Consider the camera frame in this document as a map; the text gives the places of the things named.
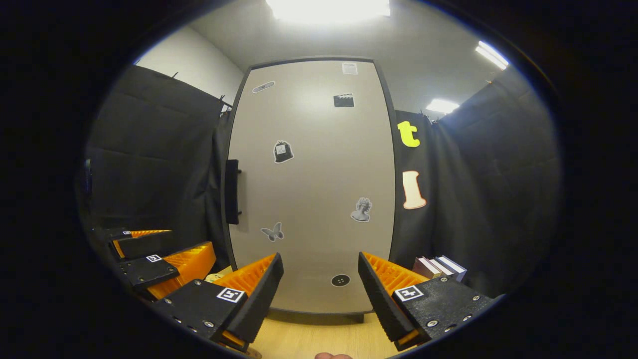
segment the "letter i sticker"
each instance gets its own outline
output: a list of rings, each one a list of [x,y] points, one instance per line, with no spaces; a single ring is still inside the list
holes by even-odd
[[[403,173],[403,191],[405,192],[405,203],[403,208],[406,210],[415,210],[426,205],[426,200],[421,197],[419,184],[417,183],[417,171],[406,171]]]

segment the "white wall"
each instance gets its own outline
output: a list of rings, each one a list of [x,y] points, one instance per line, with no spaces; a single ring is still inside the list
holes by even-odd
[[[144,54],[137,66],[175,78],[233,104],[244,73],[210,41],[185,26]]]

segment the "ceiling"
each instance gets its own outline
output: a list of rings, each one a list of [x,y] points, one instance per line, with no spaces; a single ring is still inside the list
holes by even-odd
[[[390,0],[390,9],[390,17],[310,26],[274,19],[265,0],[236,0],[191,27],[242,71],[301,56],[374,58],[394,107],[410,112],[432,114],[425,108],[433,98],[463,103],[501,72],[475,52],[480,39],[452,17],[410,0]]]

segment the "door frame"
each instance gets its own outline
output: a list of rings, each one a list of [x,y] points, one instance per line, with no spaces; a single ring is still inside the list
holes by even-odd
[[[250,72],[252,70],[256,70],[258,68],[265,68],[276,65],[283,65],[287,63],[300,63],[305,61],[358,61],[358,62],[367,62],[372,63],[375,66],[376,73],[379,77],[379,81],[381,82],[381,89],[383,91],[383,97],[385,98],[385,106],[388,109],[388,118],[390,119],[390,129],[392,133],[392,148],[396,148],[398,144],[401,143],[401,137],[398,131],[394,129],[397,127],[396,113],[394,112],[394,105],[392,104],[392,98],[390,97],[390,90],[388,89],[388,84],[385,81],[385,77],[383,76],[383,72],[381,71],[381,67],[379,66],[379,62],[377,60],[371,59],[369,57],[360,57],[360,56],[304,56],[304,57],[295,57],[293,59],[287,60],[275,60],[269,61],[265,63],[259,63],[256,65],[252,65],[246,70],[244,74],[244,78],[239,85],[239,89],[237,90],[237,95],[235,96],[235,100],[233,101],[232,111],[230,112],[230,135],[228,136],[228,140],[224,145],[224,152],[222,154],[222,158],[224,158],[224,164],[221,166],[221,226],[224,232],[224,242],[226,243],[226,251],[228,252],[228,260],[230,261],[230,266],[233,271],[237,270],[237,263],[235,262],[235,254],[233,252],[232,242],[230,241],[230,230],[228,228],[228,222],[226,221],[226,161],[228,160],[228,152],[230,150],[230,141],[232,138],[232,128],[235,123],[235,113],[237,113],[237,107],[239,104],[239,100],[241,94],[244,92],[244,86],[246,85],[246,81]],[[394,191],[395,194],[400,194],[403,191],[403,178],[401,176],[401,170],[397,168],[396,158],[394,159]],[[400,208],[403,207],[403,200],[400,195],[394,196],[394,225],[392,228],[392,243],[390,244],[390,254],[389,257],[392,257],[392,253],[396,249],[397,243],[394,241],[394,238],[397,234],[397,216],[400,211]]]

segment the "sticker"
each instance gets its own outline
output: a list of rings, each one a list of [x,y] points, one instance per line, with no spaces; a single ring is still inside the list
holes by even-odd
[[[236,289],[224,288],[219,294],[217,294],[217,298],[227,300],[229,302],[237,303],[239,302],[239,298],[244,295],[244,291],[238,291]]]
[[[357,64],[343,63],[341,64],[341,71],[343,71],[344,75],[357,75]]]
[[[158,256],[157,254],[153,254],[152,256],[148,256],[148,257],[146,257],[146,259],[148,259],[149,262],[161,261],[161,257]]]
[[[394,292],[397,294],[397,296],[402,302],[405,302],[406,300],[418,298],[423,295],[423,293],[421,293],[421,291],[419,291],[419,289],[416,286],[410,286],[410,287],[406,287],[402,289],[397,289]]]
[[[257,86],[253,89],[253,93],[258,93],[259,91],[263,91],[267,88],[271,88],[275,86],[275,82],[274,81],[270,81],[270,82],[266,82],[265,84],[261,85],[261,86]]]
[[[290,144],[286,141],[277,141],[273,150],[275,154],[275,163],[282,164],[288,160],[291,160],[295,155],[292,154]]]
[[[405,193],[405,203],[403,208],[406,210],[415,210],[427,204],[426,200],[421,197],[417,171],[406,171],[403,173],[403,192]]]
[[[351,93],[336,95],[332,98],[334,99],[335,107],[355,107],[355,97]]]
[[[335,287],[344,287],[344,286],[347,286],[348,283],[350,283],[350,277],[348,277],[345,274],[335,275],[330,280],[330,284],[332,284]]]
[[[275,224],[275,227],[272,230],[268,228],[262,228],[262,232],[266,236],[268,236],[268,239],[271,242],[283,239],[283,232],[281,231],[281,222],[277,222],[277,224]]]
[[[415,139],[412,132],[416,132],[417,128],[412,126],[409,121],[403,121],[397,126],[401,132],[401,141],[408,147],[418,147],[421,141]]]
[[[370,202],[369,198],[361,197],[357,201],[357,205],[355,206],[355,208],[357,210],[350,214],[350,218],[356,220],[357,222],[370,221],[370,215],[368,213],[370,212],[370,209],[372,209],[372,202]]]

